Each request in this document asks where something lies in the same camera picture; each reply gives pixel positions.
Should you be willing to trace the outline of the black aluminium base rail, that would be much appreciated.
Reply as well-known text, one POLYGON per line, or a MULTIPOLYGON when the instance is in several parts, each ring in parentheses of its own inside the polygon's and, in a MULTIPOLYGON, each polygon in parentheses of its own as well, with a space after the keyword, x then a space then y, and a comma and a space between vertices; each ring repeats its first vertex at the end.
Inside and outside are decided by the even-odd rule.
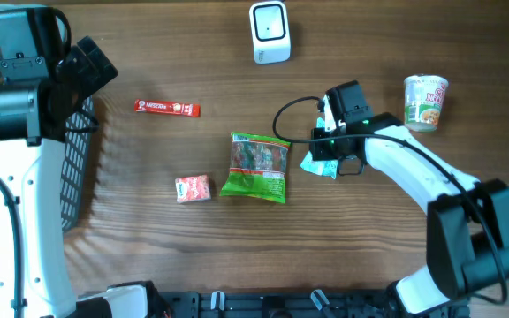
POLYGON ((403 306, 380 290, 326 292, 328 302, 318 306, 309 293, 223 293, 163 291, 167 306, 159 317, 243 318, 243 317, 408 317, 403 306))

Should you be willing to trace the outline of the light teal packet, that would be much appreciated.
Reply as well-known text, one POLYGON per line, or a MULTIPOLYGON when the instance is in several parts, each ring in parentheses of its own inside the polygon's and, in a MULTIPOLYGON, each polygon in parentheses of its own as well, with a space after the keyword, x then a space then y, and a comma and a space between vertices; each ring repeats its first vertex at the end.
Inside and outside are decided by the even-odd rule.
POLYGON ((302 160, 300 167, 309 173, 322 177, 331 177, 335 179, 338 175, 338 160, 314 161, 312 153, 307 152, 302 160))

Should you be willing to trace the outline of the red Nescafe coffee stick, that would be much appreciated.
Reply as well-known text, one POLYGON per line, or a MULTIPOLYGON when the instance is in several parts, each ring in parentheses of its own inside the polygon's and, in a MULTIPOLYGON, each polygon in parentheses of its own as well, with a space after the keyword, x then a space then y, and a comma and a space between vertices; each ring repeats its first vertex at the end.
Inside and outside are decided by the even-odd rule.
POLYGON ((134 102, 136 112, 175 115, 183 117, 199 117, 201 105, 182 102, 148 101, 137 99, 134 102))

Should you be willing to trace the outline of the green gummy candy bag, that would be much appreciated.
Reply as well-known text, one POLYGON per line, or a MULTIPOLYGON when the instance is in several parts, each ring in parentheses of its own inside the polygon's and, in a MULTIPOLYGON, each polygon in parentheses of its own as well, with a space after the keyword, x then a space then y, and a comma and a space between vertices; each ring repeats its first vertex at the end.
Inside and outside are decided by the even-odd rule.
POLYGON ((245 132, 231 133, 229 176, 221 196, 246 196, 285 203, 287 154, 291 143, 245 132))

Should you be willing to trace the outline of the white chicken cup noodles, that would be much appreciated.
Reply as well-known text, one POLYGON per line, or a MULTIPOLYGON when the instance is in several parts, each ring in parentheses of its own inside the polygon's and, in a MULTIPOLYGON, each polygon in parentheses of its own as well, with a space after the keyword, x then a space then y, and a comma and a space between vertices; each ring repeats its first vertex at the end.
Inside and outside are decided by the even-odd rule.
POLYGON ((405 126, 416 132, 437 129, 449 83, 437 75, 417 74, 404 80, 405 126))

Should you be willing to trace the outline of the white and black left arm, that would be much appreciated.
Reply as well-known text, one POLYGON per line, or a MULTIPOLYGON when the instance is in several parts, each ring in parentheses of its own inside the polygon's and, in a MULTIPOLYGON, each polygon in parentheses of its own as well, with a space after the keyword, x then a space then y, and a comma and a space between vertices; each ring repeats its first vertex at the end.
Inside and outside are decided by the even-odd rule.
POLYGON ((68 119, 118 74, 48 6, 0 10, 0 317, 146 317, 143 284, 78 298, 65 264, 68 119))

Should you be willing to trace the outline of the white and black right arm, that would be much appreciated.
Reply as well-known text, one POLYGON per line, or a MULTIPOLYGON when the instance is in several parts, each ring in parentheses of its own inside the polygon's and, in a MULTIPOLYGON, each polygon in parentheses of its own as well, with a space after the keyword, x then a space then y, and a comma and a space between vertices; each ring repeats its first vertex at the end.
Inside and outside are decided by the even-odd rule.
POLYGON ((311 132, 316 161, 356 158, 399 185, 427 217, 426 264, 395 284, 407 315, 427 314, 509 279, 509 186, 481 182, 421 145, 390 113, 376 115, 357 81, 318 103, 325 126, 311 132))

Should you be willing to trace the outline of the small orange juice carton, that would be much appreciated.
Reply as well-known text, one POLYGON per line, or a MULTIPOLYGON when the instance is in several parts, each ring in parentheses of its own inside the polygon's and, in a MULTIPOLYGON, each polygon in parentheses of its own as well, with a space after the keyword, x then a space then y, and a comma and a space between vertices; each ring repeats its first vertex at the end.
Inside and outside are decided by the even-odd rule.
POLYGON ((206 201, 211 199, 207 175, 177 178, 175 180, 177 203, 206 201))

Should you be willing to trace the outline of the white cube barcode scanner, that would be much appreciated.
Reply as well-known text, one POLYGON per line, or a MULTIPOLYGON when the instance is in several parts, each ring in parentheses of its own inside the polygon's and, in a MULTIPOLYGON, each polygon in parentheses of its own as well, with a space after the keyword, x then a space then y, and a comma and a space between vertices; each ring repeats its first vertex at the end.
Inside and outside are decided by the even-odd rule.
POLYGON ((283 1, 264 1, 251 5, 249 21, 257 64, 281 63, 290 58, 291 36, 287 9, 283 1))

